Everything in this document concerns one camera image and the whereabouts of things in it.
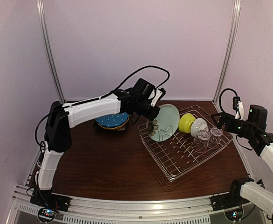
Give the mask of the clear glass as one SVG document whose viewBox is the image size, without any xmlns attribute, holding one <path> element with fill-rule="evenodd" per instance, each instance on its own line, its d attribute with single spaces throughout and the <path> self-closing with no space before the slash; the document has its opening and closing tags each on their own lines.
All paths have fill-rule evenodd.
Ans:
<svg viewBox="0 0 273 224">
<path fill-rule="evenodd" d="M 210 133 L 206 130 L 198 131 L 194 141 L 192 142 L 192 149 L 195 153 L 204 153 L 207 150 L 207 145 L 210 140 Z"/>
<path fill-rule="evenodd" d="M 223 130 L 222 129 L 218 129 L 216 127 L 212 127 L 210 130 L 210 139 L 208 141 L 208 147 L 209 148 L 216 148 L 219 146 L 220 141 L 221 141 L 221 137 L 223 135 Z"/>
</svg>

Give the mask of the white grid pattern bowl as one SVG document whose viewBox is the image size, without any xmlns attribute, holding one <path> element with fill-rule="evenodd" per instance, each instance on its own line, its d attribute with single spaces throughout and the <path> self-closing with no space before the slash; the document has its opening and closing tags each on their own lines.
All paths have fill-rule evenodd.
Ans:
<svg viewBox="0 0 273 224">
<path fill-rule="evenodd" d="M 200 130 L 204 130 L 209 132 L 209 127 L 207 125 L 207 122 L 203 118 L 197 118 L 191 125 L 191 131 L 190 134 L 193 138 L 196 137 L 197 133 Z"/>
</svg>

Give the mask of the pale green flower plate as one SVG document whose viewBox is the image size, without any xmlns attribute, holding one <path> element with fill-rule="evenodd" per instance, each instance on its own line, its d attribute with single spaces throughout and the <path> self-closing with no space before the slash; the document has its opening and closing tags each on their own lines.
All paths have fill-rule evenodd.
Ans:
<svg viewBox="0 0 273 224">
<path fill-rule="evenodd" d="M 156 142 L 168 140 L 178 129 L 180 114 L 172 104 L 160 106 L 160 111 L 153 121 L 147 121 L 146 130 L 149 137 Z"/>
</svg>

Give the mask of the blue polka dot plate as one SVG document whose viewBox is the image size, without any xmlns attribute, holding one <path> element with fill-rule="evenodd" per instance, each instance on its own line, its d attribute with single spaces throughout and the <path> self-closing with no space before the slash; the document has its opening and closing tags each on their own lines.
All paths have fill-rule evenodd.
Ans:
<svg viewBox="0 0 273 224">
<path fill-rule="evenodd" d="M 129 114 L 124 113 L 118 113 L 118 114 L 111 114 L 111 115 L 105 115 L 96 118 L 96 122 L 106 128 L 115 128 L 123 125 L 125 122 L 129 120 Z"/>
</svg>

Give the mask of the lime green bowl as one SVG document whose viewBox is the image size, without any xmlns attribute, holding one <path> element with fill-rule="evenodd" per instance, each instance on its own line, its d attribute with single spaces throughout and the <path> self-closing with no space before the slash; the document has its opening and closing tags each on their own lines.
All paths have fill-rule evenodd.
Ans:
<svg viewBox="0 0 273 224">
<path fill-rule="evenodd" d="M 191 126 L 196 118 L 191 113 L 184 114 L 178 124 L 179 131 L 182 133 L 190 133 Z"/>
</svg>

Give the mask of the yellow polka dot plate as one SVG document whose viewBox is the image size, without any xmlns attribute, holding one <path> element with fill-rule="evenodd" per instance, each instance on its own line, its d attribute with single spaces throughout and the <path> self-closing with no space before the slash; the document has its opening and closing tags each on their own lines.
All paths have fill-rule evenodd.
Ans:
<svg viewBox="0 0 273 224">
<path fill-rule="evenodd" d="M 124 121 L 122 119 L 116 120 L 116 119 L 107 119 L 107 120 L 98 120 L 97 124 L 99 127 L 109 130 L 109 131 L 115 131 L 120 130 L 126 127 L 128 121 Z"/>
</svg>

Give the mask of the black square floral plate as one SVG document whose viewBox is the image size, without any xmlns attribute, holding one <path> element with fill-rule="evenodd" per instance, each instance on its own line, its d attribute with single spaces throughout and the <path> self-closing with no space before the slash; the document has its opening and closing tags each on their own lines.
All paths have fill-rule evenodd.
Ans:
<svg viewBox="0 0 273 224">
<path fill-rule="evenodd" d="M 99 130 L 99 131 L 105 131 L 105 132 L 124 132 L 126 130 L 126 127 L 127 127 L 127 123 L 121 126 L 113 127 L 113 128 L 103 127 L 96 121 L 93 124 L 93 129 Z"/>
</svg>

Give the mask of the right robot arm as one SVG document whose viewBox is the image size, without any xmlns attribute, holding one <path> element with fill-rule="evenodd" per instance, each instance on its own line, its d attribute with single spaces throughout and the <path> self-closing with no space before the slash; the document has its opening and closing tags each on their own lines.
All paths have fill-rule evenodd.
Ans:
<svg viewBox="0 0 273 224">
<path fill-rule="evenodd" d="M 211 115 L 211 119 L 218 129 L 225 128 L 248 140 L 249 145 L 271 169 L 273 173 L 273 134 L 266 132 L 267 109 L 260 105 L 250 105 L 247 120 L 237 119 L 234 115 L 220 112 Z M 264 211 L 273 223 L 273 193 L 260 187 L 250 178 L 236 179 L 232 182 L 226 202 L 236 206 L 246 199 Z"/>
</svg>

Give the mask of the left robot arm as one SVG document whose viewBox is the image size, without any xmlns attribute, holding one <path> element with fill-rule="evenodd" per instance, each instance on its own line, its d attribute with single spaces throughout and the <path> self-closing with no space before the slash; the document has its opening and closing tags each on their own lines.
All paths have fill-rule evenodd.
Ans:
<svg viewBox="0 0 273 224">
<path fill-rule="evenodd" d="M 35 176 L 39 189 L 35 196 L 37 201 L 44 207 L 50 207 L 55 202 L 54 196 L 47 190 L 52 188 L 60 158 L 72 145 L 71 128 L 98 117 L 123 112 L 136 113 L 153 121 L 160 111 L 157 101 L 165 93 L 164 88 L 157 88 L 141 78 L 128 90 L 116 89 L 103 96 L 75 103 L 54 102 L 49 114 L 44 117 L 47 122 L 43 140 L 38 142 L 43 159 Z"/>
</svg>

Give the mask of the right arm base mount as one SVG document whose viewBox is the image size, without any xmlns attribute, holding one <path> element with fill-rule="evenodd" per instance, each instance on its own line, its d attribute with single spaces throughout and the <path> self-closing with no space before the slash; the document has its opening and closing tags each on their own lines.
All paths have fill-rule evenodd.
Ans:
<svg viewBox="0 0 273 224">
<path fill-rule="evenodd" d="M 241 206 L 243 204 L 249 203 L 248 200 L 242 197 L 232 197 L 230 193 L 225 194 L 214 194 L 211 197 L 211 205 L 213 211 L 226 210 L 229 208 Z"/>
</svg>

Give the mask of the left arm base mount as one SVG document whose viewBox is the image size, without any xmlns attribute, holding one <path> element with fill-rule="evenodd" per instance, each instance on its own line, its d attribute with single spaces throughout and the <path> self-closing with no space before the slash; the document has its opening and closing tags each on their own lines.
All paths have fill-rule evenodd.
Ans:
<svg viewBox="0 0 273 224">
<path fill-rule="evenodd" d="M 35 189 L 30 198 L 30 203 L 52 210 L 67 212 L 70 204 L 70 197 L 53 194 L 51 190 Z"/>
</svg>

